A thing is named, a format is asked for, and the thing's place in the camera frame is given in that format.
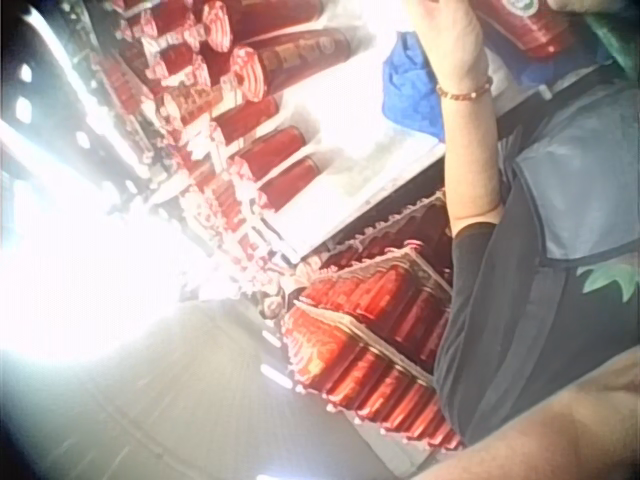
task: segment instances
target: dark t-shirt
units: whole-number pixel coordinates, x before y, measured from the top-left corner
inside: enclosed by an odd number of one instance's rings
[[[638,292],[626,303],[617,282],[583,293],[588,274],[562,275],[550,325],[532,325],[525,308],[539,271],[540,246],[524,189],[516,182],[499,225],[475,224],[453,246],[451,320],[435,380],[442,408],[473,444],[560,389],[638,344]],[[545,332],[532,341],[532,332]]]

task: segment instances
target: shelf display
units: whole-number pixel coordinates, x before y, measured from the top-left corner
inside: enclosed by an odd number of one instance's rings
[[[420,293],[394,294],[386,287],[398,267]],[[370,294],[381,287],[388,295]],[[352,294],[346,292],[354,288],[369,292],[367,301],[357,302],[373,305],[366,315],[347,307]],[[282,326],[297,391],[320,394],[329,411],[352,411],[358,422],[378,424],[382,434],[427,448],[459,449],[461,440],[444,419],[428,373],[448,323],[449,302],[447,283],[412,247],[318,277]],[[425,308],[437,303],[438,308]],[[420,320],[414,317],[407,327],[404,312],[417,310]],[[415,345],[397,340],[416,324],[421,332],[412,337]]]

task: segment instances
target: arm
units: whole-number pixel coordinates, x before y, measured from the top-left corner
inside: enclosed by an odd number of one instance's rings
[[[640,349],[416,480],[601,480],[637,459]]]
[[[449,93],[477,91],[489,76],[482,29],[468,0],[406,0],[440,86]],[[489,93],[473,101],[443,99],[447,156],[445,187],[453,234],[502,216],[498,131]]]
[[[499,223],[503,206],[491,95],[473,102],[443,100],[442,114],[447,139],[444,183],[453,235],[473,223]]]

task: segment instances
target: can label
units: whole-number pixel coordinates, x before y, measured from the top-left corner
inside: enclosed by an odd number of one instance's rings
[[[507,9],[520,17],[530,17],[538,13],[540,0],[502,0]]]

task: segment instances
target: beaded bracelet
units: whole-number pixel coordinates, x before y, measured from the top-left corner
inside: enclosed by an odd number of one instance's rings
[[[472,100],[475,100],[478,97],[481,97],[482,95],[484,95],[488,91],[490,91],[492,85],[493,85],[493,78],[489,77],[487,79],[487,81],[485,82],[485,84],[482,87],[480,87],[478,90],[476,90],[475,92],[471,92],[471,93],[449,93],[449,92],[445,91],[440,85],[438,85],[436,87],[436,92],[438,92],[438,95],[440,95],[441,98],[444,98],[444,99],[447,99],[447,100],[453,100],[453,101],[456,101],[456,102],[470,102]]]

